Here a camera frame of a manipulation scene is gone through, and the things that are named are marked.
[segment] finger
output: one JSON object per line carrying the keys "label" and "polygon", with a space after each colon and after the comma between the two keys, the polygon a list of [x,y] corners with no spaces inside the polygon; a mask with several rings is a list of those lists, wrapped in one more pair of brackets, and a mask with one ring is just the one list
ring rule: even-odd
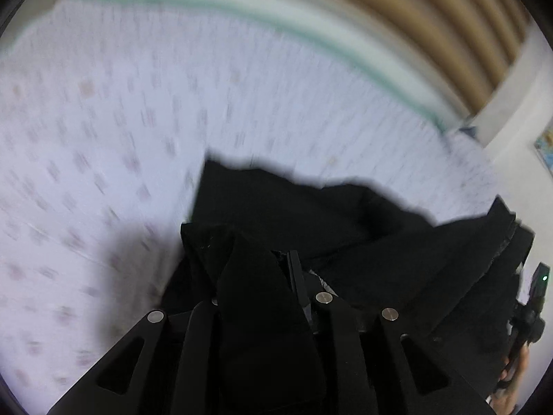
{"label": "finger", "polygon": [[517,370],[521,370],[521,372],[524,373],[528,368],[529,363],[530,363],[530,348],[528,347],[527,343],[524,343],[524,345],[521,348],[521,353],[519,354],[519,364],[518,364]]}

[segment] black fabric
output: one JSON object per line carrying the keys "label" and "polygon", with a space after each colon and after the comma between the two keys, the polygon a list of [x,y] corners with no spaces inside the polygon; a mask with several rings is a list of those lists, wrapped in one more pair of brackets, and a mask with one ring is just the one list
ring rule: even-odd
{"label": "black fabric", "polygon": [[194,299],[217,298],[225,405],[240,414],[316,413],[326,394],[322,363],[275,255],[225,225],[184,224],[181,236]]}
{"label": "black fabric", "polygon": [[446,359],[462,357],[470,366],[459,372],[482,396],[496,384],[513,273],[533,239],[500,199],[486,216],[433,227],[365,186],[313,188],[208,160],[192,221],[232,225],[266,249],[298,250],[304,269],[350,304],[394,307]]}

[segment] green trim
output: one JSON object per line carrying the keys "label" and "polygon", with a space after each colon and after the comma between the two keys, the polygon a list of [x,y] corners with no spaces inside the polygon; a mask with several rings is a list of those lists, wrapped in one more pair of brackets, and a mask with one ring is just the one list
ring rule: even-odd
{"label": "green trim", "polygon": [[398,91],[398,89],[395,88],[392,85],[392,83],[389,82],[386,78],[384,78],[380,73],[378,73],[374,69],[367,66],[366,63],[364,63],[364,61],[360,59],[359,56],[354,52],[341,49],[330,41],[322,39],[319,36],[316,36],[315,34],[301,31],[297,27],[291,26],[290,24],[282,23],[282,21],[277,20],[276,18],[271,17],[270,15],[261,16],[258,13],[247,11],[244,8],[241,8],[234,3],[223,3],[223,2],[217,2],[214,0],[97,0],[97,1],[115,2],[115,3],[124,4],[124,5],[131,4],[131,3],[150,3],[150,4],[165,3],[165,4],[171,4],[171,5],[186,6],[189,8],[216,9],[222,12],[237,15],[245,19],[255,20],[261,24],[271,26],[272,28],[283,30],[302,40],[307,41],[308,43],[313,44],[314,46],[320,49],[324,49],[325,51],[329,52],[330,54],[332,54],[334,57],[338,59],[345,60],[346,62],[348,62],[356,69],[360,70],[365,75],[371,77],[372,80],[374,80],[378,85],[383,87],[386,91],[391,93],[395,98],[402,101],[403,104],[407,105],[412,110],[416,111],[418,114],[420,114],[421,116],[429,120],[440,131],[444,132],[446,130],[446,127],[444,126],[441,118],[438,115],[428,110],[427,108],[424,108],[419,104],[416,104],[410,101],[410,99],[408,99],[402,92]]}

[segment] black device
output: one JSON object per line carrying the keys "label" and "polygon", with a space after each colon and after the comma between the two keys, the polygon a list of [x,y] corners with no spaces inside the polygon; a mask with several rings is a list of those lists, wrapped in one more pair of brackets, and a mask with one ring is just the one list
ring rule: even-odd
{"label": "black device", "polygon": [[[319,411],[282,414],[491,415],[493,410],[393,308],[370,313],[324,291],[298,254],[279,264],[324,359]],[[49,415],[237,413],[217,387],[218,306],[140,320],[49,411]]]}
{"label": "black device", "polygon": [[[519,354],[524,343],[536,343],[544,333],[545,321],[541,318],[541,311],[544,308],[545,292],[549,282],[551,269],[544,263],[537,266],[532,276],[528,302],[515,303],[513,317],[511,318],[511,334],[509,336],[510,351],[509,363],[505,366],[507,372],[516,369]],[[499,381],[498,388],[507,388],[512,379],[512,373],[505,380]]]}

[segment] white wall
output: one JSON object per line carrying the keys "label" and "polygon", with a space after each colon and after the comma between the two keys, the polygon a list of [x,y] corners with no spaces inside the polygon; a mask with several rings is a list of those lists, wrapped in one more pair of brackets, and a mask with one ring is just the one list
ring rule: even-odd
{"label": "white wall", "polygon": [[[553,117],[553,51],[541,32],[534,31],[530,62],[540,63],[529,80],[518,107],[504,108],[506,123],[486,147],[505,187],[505,202],[523,224],[535,231],[534,246],[524,268],[520,299],[525,302],[529,282],[540,262],[553,266],[553,177],[537,156],[533,144]],[[543,311],[546,328],[531,346],[530,366],[522,382],[519,403],[534,391],[553,357],[553,287]]]}
{"label": "white wall", "polygon": [[478,128],[477,136],[482,145],[488,145],[499,134],[505,123],[522,104],[549,50],[551,48],[541,30],[535,22],[532,22],[507,77],[499,84],[491,100],[471,123]]}

